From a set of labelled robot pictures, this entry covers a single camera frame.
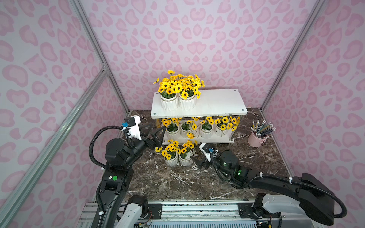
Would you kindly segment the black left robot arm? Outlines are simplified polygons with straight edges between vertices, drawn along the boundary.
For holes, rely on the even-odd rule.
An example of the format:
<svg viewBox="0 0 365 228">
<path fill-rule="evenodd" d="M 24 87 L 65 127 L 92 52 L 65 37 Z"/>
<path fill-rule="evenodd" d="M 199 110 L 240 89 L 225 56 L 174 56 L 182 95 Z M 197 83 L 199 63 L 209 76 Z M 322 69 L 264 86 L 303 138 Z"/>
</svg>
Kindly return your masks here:
<svg viewBox="0 0 365 228">
<path fill-rule="evenodd" d="M 88 149 L 91 161 L 105 169 L 101 182 L 96 190 L 97 212 L 95 214 L 93 228 L 112 228 L 117 220 L 117 214 L 122 201 L 128 191 L 132 180 L 134 163 L 143 155 L 147 148 L 161 147 L 166 127 L 160 127 L 152 131 L 152 125 L 142 126 L 141 139 L 126 136 L 126 141 L 114 138 L 106 145 L 105 159 L 102 164 L 94 157 L 94 145 L 98 137 L 105 131 L 117 129 L 127 134 L 127 129 L 122 126 L 106 126 L 94 135 Z"/>
</svg>

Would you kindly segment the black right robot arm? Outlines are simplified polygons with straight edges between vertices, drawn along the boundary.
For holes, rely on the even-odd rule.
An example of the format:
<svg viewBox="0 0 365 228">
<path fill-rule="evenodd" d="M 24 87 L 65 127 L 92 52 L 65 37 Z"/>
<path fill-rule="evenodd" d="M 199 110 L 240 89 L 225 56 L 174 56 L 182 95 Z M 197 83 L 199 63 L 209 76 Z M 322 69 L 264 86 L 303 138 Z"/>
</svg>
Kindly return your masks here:
<svg viewBox="0 0 365 228">
<path fill-rule="evenodd" d="M 259 172 L 240 165 L 238 157 L 230 150 L 221 153 L 209 148 L 204 155 L 204 160 L 193 158 L 199 168 L 212 166 L 223 182 L 238 190 L 262 189 L 292 198 L 310 219 L 318 223 L 332 226 L 334 219 L 344 218 L 348 213 L 345 204 L 311 174 L 283 177 Z"/>
</svg>

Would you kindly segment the sunflower pot top second-left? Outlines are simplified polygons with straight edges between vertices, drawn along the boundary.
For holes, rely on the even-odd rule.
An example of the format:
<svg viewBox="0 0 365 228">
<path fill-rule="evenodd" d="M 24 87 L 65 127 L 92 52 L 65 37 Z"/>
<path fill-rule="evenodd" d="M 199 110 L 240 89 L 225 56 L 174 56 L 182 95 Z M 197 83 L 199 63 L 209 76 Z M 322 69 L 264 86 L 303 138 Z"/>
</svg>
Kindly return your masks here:
<svg viewBox="0 0 365 228">
<path fill-rule="evenodd" d="M 196 105 L 196 100 L 201 96 L 201 88 L 205 82 L 197 75 L 182 75 L 175 77 L 174 92 L 179 96 L 179 105 L 183 110 L 191 110 Z"/>
</svg>

